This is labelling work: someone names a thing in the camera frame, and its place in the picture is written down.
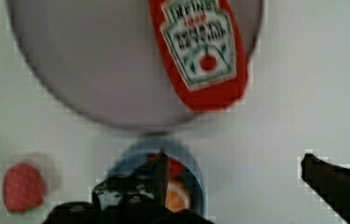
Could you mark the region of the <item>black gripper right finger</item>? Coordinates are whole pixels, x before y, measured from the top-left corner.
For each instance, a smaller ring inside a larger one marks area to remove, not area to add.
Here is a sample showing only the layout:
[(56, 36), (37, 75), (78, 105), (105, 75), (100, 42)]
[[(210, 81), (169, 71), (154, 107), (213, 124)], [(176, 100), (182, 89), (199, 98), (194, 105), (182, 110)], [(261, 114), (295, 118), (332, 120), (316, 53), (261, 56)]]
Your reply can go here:
[(350, 169), (306, 153), (301, 161), (301, 179), (350, 224)]

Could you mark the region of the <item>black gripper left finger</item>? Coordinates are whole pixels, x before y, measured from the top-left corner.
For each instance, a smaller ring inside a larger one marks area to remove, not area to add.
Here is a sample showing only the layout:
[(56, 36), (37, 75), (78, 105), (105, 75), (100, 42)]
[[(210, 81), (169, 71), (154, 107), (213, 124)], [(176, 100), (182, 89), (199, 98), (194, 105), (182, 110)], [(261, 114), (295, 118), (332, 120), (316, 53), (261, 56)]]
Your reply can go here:
[(122, 214), (157, 214), (165, 209), (169, 157), (165, 149), (131, 172), (115, 172), (95, 186), (92, 204), (99, 211), (118, 209)]

